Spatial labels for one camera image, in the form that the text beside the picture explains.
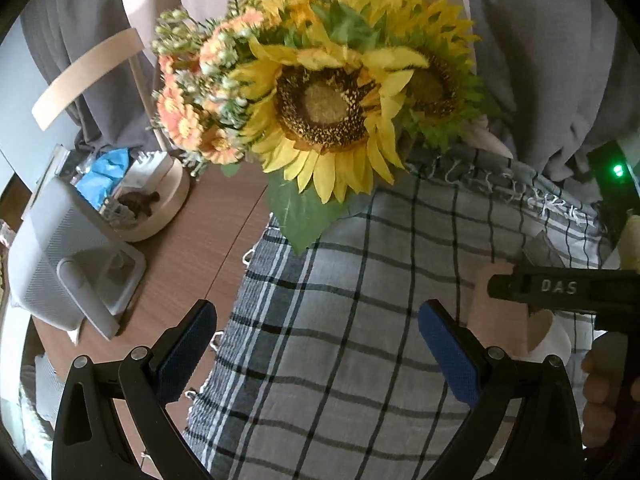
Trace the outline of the person's right hand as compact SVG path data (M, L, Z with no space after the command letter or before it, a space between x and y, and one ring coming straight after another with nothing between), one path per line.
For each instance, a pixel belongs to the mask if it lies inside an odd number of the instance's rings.
M603 373L604 361L612 361L623 344L623 336L607 333L600 336L582 360L582 371L587 374L582 393L586 405L582 412L582 443L586 448L605 445L614 426L616 415L608 405L611 379Z

